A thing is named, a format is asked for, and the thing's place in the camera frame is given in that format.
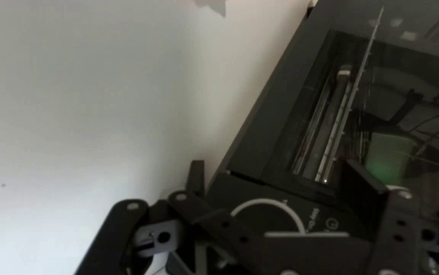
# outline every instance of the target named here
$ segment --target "glass panel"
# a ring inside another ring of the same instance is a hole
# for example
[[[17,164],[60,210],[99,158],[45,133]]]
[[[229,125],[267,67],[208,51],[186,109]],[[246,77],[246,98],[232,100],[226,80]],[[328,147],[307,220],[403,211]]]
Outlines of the glass panel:
[[[337,180],[339,159],[439,203],[439,2],[346,2],[293,173]]]

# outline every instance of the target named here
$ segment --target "white wall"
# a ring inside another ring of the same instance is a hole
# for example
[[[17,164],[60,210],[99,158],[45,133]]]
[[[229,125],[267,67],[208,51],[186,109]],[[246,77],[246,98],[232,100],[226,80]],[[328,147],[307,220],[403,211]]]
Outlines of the white wall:
[[[0,275],[74,274],[113,203],[211,176],[304,0],[0,0]]]

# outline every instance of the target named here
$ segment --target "screw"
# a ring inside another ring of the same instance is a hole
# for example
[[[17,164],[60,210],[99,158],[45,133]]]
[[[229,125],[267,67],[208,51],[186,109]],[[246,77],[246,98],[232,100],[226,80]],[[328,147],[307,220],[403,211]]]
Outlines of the screw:
[[[281,272],[281,275],[299,275],[299,274],[295,271],[284,271],[284,272]]]
[[[136,211],[136,210],[139,210],[139,208],[141,208],[139,203],[130,203],[130,205],[127,205],[127,210],[128,210],[128,211]]]
[[[400,272],[395,272],[392,269],[383,269],[378,272],[378,275],[400,275]]]
[[[400,194],[401,197],[404,197],[406,200],[413,199],[413,196],[412,196],[409,191],[406,191],[406,190],[401,190],[398,194]]]

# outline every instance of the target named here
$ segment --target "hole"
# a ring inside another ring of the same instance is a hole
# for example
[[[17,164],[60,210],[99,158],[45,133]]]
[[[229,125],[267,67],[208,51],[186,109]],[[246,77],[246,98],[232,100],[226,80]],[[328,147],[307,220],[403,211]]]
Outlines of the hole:
[[[247,237],[240,237],[240,243],[249,243],[249,239]]]
[[[139,210],[139,208],[141,208],[139,203],[128,203],[128,205],[127,205],[127,210],[128,210],[128,211],[136,211],[136,210]]]
[[[403,235],[394,235],[394,240],[403,243],[403,242],[404,242],[404,237],[403,237]]]
[[[176,196],[176,200],[185,202],[185,200],[188,200],[188,196],[186,196],[186,194],[177,194],[177,196]]]
[[[157,240],[159,240],[159,243],[167,243],[171,240],[171,234],[170,232],[160,232]]]
[[[281,275],[299,275],[299,274],[295,271],[284,271],[284,272],[281,272]]]
[[[432,240],[436,239],[436,234],[433,231],[430,231],[430,229],[424,229],[421,232],[421,239],[426,240],[426,242],[432,242]]]

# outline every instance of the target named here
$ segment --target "black machine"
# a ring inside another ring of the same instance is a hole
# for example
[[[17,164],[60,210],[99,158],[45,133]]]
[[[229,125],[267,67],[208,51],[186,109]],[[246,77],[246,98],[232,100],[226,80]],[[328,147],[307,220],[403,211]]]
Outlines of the black machine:
[[[119,202],[77,275],[439,275],[439,2],[322,0],[208,191]]]

